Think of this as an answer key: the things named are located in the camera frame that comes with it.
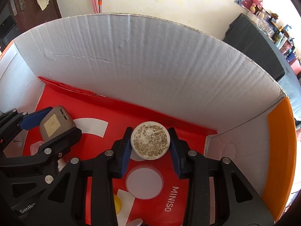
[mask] door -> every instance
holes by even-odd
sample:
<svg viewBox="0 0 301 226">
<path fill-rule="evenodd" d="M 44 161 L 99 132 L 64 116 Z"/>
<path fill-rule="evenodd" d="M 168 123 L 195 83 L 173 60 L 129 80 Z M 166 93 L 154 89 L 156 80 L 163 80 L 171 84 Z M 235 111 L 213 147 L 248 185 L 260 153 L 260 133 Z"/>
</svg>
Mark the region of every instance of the door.
<svg viewBox="0 0 301 226">
<path fill-rule="evenodd" d="M 49 0 L 49 4 L 43 11 L 37 0 L 14 0 L 14 3 L 16 6 L 14 19 L 21 33 L 62 17 L 56 0 Z"/>
</svg>

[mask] label sticker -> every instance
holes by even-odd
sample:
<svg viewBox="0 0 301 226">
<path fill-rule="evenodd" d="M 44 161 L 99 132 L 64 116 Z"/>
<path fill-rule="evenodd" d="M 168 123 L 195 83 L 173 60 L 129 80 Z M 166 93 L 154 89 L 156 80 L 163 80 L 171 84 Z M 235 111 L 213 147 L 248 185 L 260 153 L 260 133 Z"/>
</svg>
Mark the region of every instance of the label sticker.
<svg viewBox="0 0 301 226">
<path fill-rule="evenodd" d="M 53 114 L 48 121 L 45 122 L 44 127 L 47 132 L 48 137 L 51 137 L 52 134 L 55 133 L 56 130 L 61 126 L 58 118 L 55 114 Z"/>
</svg>

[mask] wall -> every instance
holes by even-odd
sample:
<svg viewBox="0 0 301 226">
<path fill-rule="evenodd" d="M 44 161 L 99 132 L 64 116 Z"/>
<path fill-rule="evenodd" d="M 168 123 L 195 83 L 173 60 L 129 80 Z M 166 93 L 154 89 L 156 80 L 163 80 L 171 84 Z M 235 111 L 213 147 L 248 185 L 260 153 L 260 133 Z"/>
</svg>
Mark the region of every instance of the wall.
<svg viewBox="0 0 301 226">
<path fill-rule="evenodd" d="M 277 26 L 291 25 L 289 31 L 297 48 L 297 55 L 301 58 L 301 17 L 291 0 L 263 0 L 263 7 L 268 12 L 278 14 Z"/>
<path fill-rule="evenodd" d="M 62 17 L 93 13 L 91 0 L 57 0 Z M 175 21 L 218 39 L 247 11 L 234 0 L 103 0 L 103 13 L 134 13 Z"/>
</svg>

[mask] beige plastic case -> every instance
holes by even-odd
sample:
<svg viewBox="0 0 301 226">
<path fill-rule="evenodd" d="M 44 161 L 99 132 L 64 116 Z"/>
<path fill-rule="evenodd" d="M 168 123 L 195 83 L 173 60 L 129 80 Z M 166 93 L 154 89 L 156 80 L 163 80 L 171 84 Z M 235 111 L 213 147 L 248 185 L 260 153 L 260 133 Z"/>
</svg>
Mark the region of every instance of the beige plastic case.
<svg viewBox="0 0 301 226">
<path fill-rule="evenodd" d="M 40 133 L 43 141 L 47 142 L 72 127 L 76 127 L 76 124 L 66 109 L 63 106 L 56 106 L 42 119 Z"/>
</svg>

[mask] red surface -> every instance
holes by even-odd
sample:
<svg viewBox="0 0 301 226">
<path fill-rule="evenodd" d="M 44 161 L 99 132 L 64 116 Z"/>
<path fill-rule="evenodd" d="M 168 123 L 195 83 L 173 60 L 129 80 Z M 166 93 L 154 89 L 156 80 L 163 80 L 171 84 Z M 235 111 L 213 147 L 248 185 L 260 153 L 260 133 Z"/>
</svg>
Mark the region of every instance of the red surface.
<svg viewBox="0 0 301 226">
<path fill-rule="evenodd" d="M 96 96 L 95 93 L 75 89 L 62 85 L 58 82 L 41 80 L 45 86 L 43 95 L 37 106 L 37 110 L 48 106 L 55 107 L 62 105 L 69 112 L 73 119 L 77 118 L 97 118 L 107 121 L 105 135 L 103 138 L 92 134 L 83 134 L 79 143 L 74 145 L 71 152 L 64 156 L 64 160 L 78 157 L 81 160 L 96 157 L 99 153 L 110 149 L 115 140 L 121 139 L 126 127 L 135 128 L 144 121 L 157 121 L 166 128 L 175 127 L 178 137 L 186 140 L 191 149 L 200 153 L 204 151 L 204 143 L 207 135 L 216 134 L 216 131 L 199 127 L 185 121 L 166 116 L 164 114 L 125 103 L 122 101 Z M 30 145 L 42 140 L 39 128 L 34 128 L 28 132 L 23 155 L 30 155 Z M 133 161 L 130 160 L 128 171 L 138 165 L 149 164 L 156 167 L 162 174 L 164 185 L 161 193 L 149 200 L 135 199 L 128 221 L 142 218 L 144 223 L 149 225 L 170 225 L 180 226 L 186 206 L 188 191 L 188 180 L 179 180 L 174 173 L 169 152 L 163 157 L 154 161 Z M 125 178 L 113 180 L 113 191 L 117 194 L 118 189 L 127 191 Z M 172 210 L 166 212 L 166 204 L 173 186 L 179 187 Z M 91 179 L 88 180 L 86 204 L 86 223 L 91 224 L 90 199 L 91 199 Z"/>
</svg>

